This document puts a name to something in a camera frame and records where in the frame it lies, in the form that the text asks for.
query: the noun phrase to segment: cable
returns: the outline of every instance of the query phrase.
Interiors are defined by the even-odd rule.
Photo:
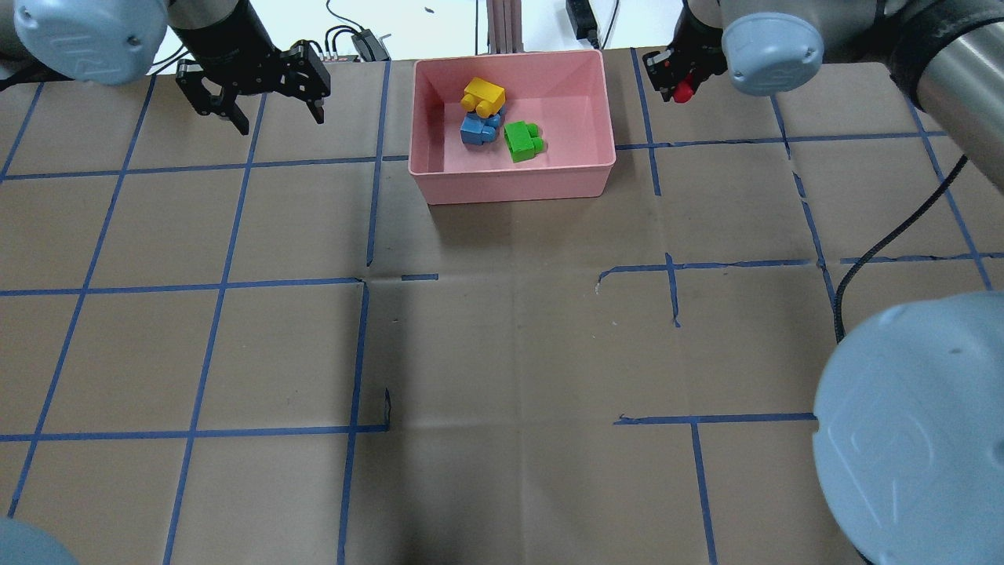
[[[165,65],[164,65],[164,66],[162,66],[161,68],[158,68],[157,70],[155,70],[155,71],[154,71],[154,72],[152,72],[151,74],[160,74],[160,73],[164,72],[164,71],[165,71],[165,70],[167,70],[167,69],[168,69],[168,68],[169,68],[169,67],[170,67],[171,65],[173,65],[173,64],[175,64],[176,62],[180,61],[181,59],[183,59],[183,58],[185,57],[185,55],[189,55],[189,54],[191,54],[191,53],[190,53],[189,51],[185,51],[184,53],[182,53],[182,54],[180,54],[180,55],[178,55],[178,56],[176,56],[176,57],[172,58],[172,59],[171,59],[170,61],[168,61],[168,62],[167,62],[167,64],[165,64]]]
[[[938,190],[928,197],[924,204],[921,204],[921,207],[918,208],[916,212],[911,214],[906,221],[898,225],[896,229],[890,232],[889,235],[883,237],[882,241],[875,243],[874,247],[871,247],[866,253],[861,255],[861,258],[857,259],[857,262],[850,267],[847,274],[845,274],[843,279],[840,280],[840,286],[836,289],[836,294],[833,296],[833,329],[836,331],[837,343],[843,341],[843,337],[845,335],[843,329],[843,294],[847,290],[847,285],[850,284],[850,279],[854,277],[854,274],[857,274],[857,271],[864,266],[864,263],[871,260],[871,258],[874,257],[878,251],[883,250],[886,245],[889,245],[894,239],[902,235],[904,231],[907,231],[910,226],[914,225],[914,222],[919,220],[925,212],[931,209],[931,207],[935,205],[935,202],[937,202],[938,199],[945,194],[948,187],[952,186],[952,183],[955,182],[956,177],[959,176],[959,173],[962,172],[962,168],[965,167],[968,162],[969,158],[963,155],[959,159],[959,162],[956,163],[955,168],[952,169],[952,172],[945,178],[945,181],[938,187]]]
[[[180,55],[181,52],[184,51],[184,50],[185,50],[185,45],[182,45],[182,46],[178,47],[177,49],[175,49],[175,52],[171,53],[170,55],[164,57],[161,60],[156,60],[156,61],[150,63],[150,68],[154,68],[155,66],[157,66],[159,64],[163,64],[163,63],[168,62],[169,60],[173,59],[174,57],[177,57],[178,55]]]
[[[334,36],[331,37],[331,49],[334,51],[335,55],[338,54],[338,49],[335,47],[335,41],[338,40],[338,36],[341,35],[342,33],[351,33],[355,37],[362,36],[358,31],[355,31],[354,29],[339,29],[338,31],[335,31]],[[375,60],[376,57],[373,55],[373,48],[369,46],[369,43],[363,39],[362,44],[365,45],[366,50],[369,51],[369,60]]]
[[[354,25],[356,28],[358,28],[357,29],[358,31],[362,31],[362,26],[359,25],[359,23],[357,21],[350,20],[350,19],[348,19],[346,17],[339,16],[338,14],[334,13],[334,11],[331,10],[331,0],[327,0],[327,2],[324,3],[324,7],[327,8],[327,13],[331,14],[332,16],[334,16],[335,18],[337,18],[337,19],[339,19],[341,21],[345,21],[345,22],[348,22],[348,23]]]
[[[313,39],[307,39],[307,43],[309,43],[309,44],[313,45],[314,47],[316,47],[318,55],[320,55],[321,57],[324,56],[324,51],[323,51],[323,49],[320,48],[320,43],[314,41]]]
[[[334,43],[330,42],[331,32],[336,29],[337,30],[347,29],[353,33],[356,33],[354,28],[347,25],[336,25],[334,27],[329,28],[327,31],[324,32],[324,47],[327,48],[328,52],[334,51],[335,53],[337,53],[337,49],[334,48]]]
[[[603,35],[603,44],[600,49],[606,48],[606,42],[610,40],[610,31],[613,30],[613,22],[617,21],[617,9],[620,8],[620,0],[613,3],[613,15],[610,16],[610,25],[606,26],[606,35]]]

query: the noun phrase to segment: floor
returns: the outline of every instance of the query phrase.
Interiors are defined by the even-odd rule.
[[[322,126],[244,99],[248,136],[170,80],[4,92],[8,515],[83,565],[845,554],[810,450],[832,290],[958,149],[878,66],[680,106],[640,52],[605,52],[584,200],[426,206],[409,61],[331,66]],[[849,325],[1004,286],[1002,214],[970,168]]]

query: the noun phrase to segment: ur logo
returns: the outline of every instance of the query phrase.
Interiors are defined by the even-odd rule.
[[[945,436],[905,388],[857,386],[829,427],[829,441],[880,528],[894,528],[945,470]]]
[[[91,35],[52,35],[48,37],[48,43],[53,52],[59,53],[68,61],[75,77],[86,79],[88,76],[120,70],[102,53],[100,41]]]

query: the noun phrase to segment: pink plastic bin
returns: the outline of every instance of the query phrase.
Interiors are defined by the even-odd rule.
[[[540,125],[545,151],[513,163],[502,131],[460,140],[464,86],[480,76],[506,89],[504,122]],[[596,50],[421,60],[408,170],[429,204],[599,196],[616,159]]]

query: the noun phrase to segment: black cable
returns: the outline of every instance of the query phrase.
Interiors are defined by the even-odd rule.
[[[339,16],[338,14],[334,13],[334,11],[331,10],[331,0],[327,0],[327,2],[324,3],[324,7],[327,8],[327,13],[331,14],[332,16],[338,18],[341,21],[345,21],[354,25],[356,28],[358,28],[357,31],[362,31],[362,26],[359,25],[359,22],[350,20],[346,17]]]
[[[10,76],[0,79],[0,92],[11,86],[21,84],[23,81],[31,78],[32,75],[41,72],[42,70],[45,70],[45,65],[39,61],[35,61],[20,70],[14,71],[14,73]]]
[[[173,65],[176,62],[180,61],[181,59],[183,59],[185,57],[185,55],[188,55],[188,54],[191,54],[191,53],[189,51],[185,51],[184,53],[182,53],[182,54],[174,57],[173,59],[171,59],[170,61],[168,61],[167,64],[165,64],[161,68],[158,68],[157,70],[155,70],[154,72],[152,72],[152,74],[160,74],[160,73],[164,72],[165,70],[168,69],[168,67],[170,67],[171,65]]]
[[[327,47],[328,52],[330,52],[330,51],[337,51],[334,48],[334,44],[330,43],[330,37],[331,37],[331,32],[332,31],[339,30],[339,29],[347,29],[347,30],[349,30],[351,32],[355,32],[354,28],[352,28],[350,26],[347,26],[347,25],[336,25],[334,27],[329,28],[327,31],[324,32],[324,46]]]
[[[610,25],[606,26],[606,35],[603,35],[603,44],[600,49],[606,48],[606,42],[610,40],[610,31],[613,30],[613,22],[617,21],[617,9],[620,8],[620,0],[613,3],[613,15],[610,16]]]
[[[335,55],[338,54],[338,49],[335,46],[335,41],[338,40],[338,36],[341,35],[342,33],[351,33],[355,37],[361,37],[362,36],[362,34],[360,34],[358,31],[355,31],[354,29],[339,29],[338,31],[335,31],[334,32],[334,36],[331,37],[331,49],[334,50],[334,54]],[[376,58],[376,56],[373,55],[373,48],[370,47],[369,43],[366,42],[364,39],[362,40],[362,44],[365,45],[366,46],[366,50],[369,51],[369,60],[374,60]]]
[[[184,50],[185,50],[185,45],[182,45],[182,46],[178,47],[177,49],[175,49],[175,52],[171,53],[170,55],[164,57],[161,60],[156,60],[156,61],[150,63],[150,68],[154,68],[155,66],[157,66],[159,64],[163,64],[163,63],[168,62],[169,60],[171,60],[171,59],[177,57],[178,55],[180,55],[181,52],[184,51]]]
[[[911,214],[906,221],[898,225],[897,228],[891,231],[889,235],[883,237],[882,241],[875,243],[873,247],[861,255],[854,265],[850,267],[850,270],[847,271],[847,274],[843,276],[843,279],[840,280],[840,286],[836,289],[836,294],[833,296],[833,329],[836,331],[837,343],[843,341],[843,337],[845,336],[843,329],[843,293],[847,290],[847,285],[850,284],[850,279],[853,278],[854,274],[857,274],[857,271],[864,266],[864,263],[871,260],[872,257],[878,254],[878,251],[883,250],[886,245],[889,245],[894,239],[902,235],[904,231],[907,231],[910,226],[914,225],[914,222],[919,220],[921,216],[931,209],[931,207],[935,205],[935,202],[937,202],[938,199],[945,194],[948,187],[952,186],[952,183],[955,182],[956,177],[959,176],[959,173],[962,172],[962,168],[965,167],[968,162],[969,158],[963,155],[952,169],[952,172],[945,178],[945,181],[938,187],[938,190],[928,197],[924,204],[921,204],[921,207],[918,208],[916,212]]]

